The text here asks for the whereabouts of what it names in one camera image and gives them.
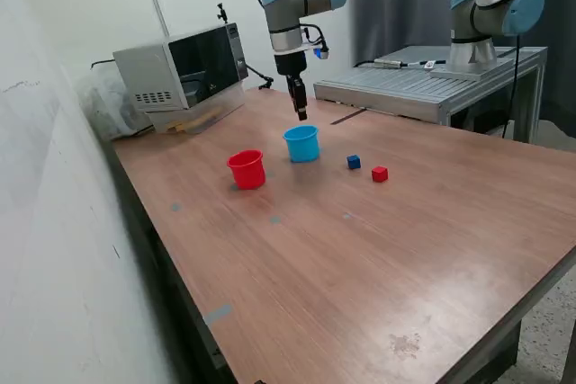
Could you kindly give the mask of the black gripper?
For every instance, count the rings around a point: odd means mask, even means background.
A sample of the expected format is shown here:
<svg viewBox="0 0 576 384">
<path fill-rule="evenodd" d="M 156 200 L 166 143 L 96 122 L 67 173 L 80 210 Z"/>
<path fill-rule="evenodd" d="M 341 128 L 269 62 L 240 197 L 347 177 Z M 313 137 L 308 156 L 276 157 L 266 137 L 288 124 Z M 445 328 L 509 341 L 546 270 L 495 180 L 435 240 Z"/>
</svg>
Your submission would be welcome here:
<svg viewBox="0 0 576 384">
<path fill-rule="evenodd" d="M 307 68 L 305 52 L 295 51 L 290 54 L 275 55 L 274 61 L 277 73 L 281 76 L 286 76 L 289 95 L 291 96 L 292 104 L 299 121 L 306 121 L 308 115 L 305 84 L 300 78 L 294 78 L 299 77 L 300 73 Z"/>
</svg>

